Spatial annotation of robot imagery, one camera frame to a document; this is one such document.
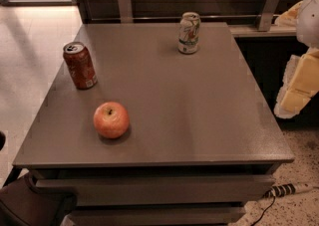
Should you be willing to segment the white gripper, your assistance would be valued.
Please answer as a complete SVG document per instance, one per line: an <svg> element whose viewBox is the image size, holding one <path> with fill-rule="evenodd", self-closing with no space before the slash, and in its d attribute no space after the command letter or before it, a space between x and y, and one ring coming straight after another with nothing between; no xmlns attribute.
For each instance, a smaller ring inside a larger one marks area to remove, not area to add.
<svg viewBox="0 0 319 226"><path fill-rule="evenodd" d="M299 1L278 16L275 25L296 26L297 40L311 47L301 57L290 57L273 110L279 118L293 118L319 92L319 0Z"/></svg>

